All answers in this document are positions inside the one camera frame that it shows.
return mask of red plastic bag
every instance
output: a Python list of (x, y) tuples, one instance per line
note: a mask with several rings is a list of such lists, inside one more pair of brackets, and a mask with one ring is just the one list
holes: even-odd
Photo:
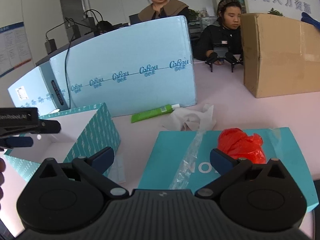
[(266, 156), (261, 148), (263, 140), (254, 133), (248, 136), (239, 128), (225, 129), (219, 135), (218, 149), (234, 159), (244, 157), (255, 164), (265, 164)]

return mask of open teal patterned box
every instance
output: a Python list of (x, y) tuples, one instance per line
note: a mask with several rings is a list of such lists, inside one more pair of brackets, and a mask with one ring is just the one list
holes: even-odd
[[(36, 135), (21, 135), (31, 136), (33, 147), (8, 150), (4, 156), (26, 182), (45, 158), (53, 157), (58, 162), (67, 163), (79, 156), (90, 157), (107, 146), (116, 153), (119, 147), (120, 136), (105, 103), (47, 114), (40, 119), (58, 120), (60, 134), (42, 135), (40, 140)], [(104, 173), (105, 176), (108, 176), (109, 170)]]

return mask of crumpled tissue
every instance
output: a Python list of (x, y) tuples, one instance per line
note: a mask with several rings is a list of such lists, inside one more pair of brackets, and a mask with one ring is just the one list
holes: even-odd
[(205, 104), (202, 112), (186, 108), (175, 109), (168, 118), (162, 122), (162, 126), (171, 131), (209, 131), (216, 124), (213, 115), (213, 105)]

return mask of blue and white poster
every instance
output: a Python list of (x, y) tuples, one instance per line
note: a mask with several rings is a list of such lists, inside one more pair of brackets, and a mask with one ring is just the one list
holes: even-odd
[(23, 22), (0, 28), (0, 78), (31, 61)]

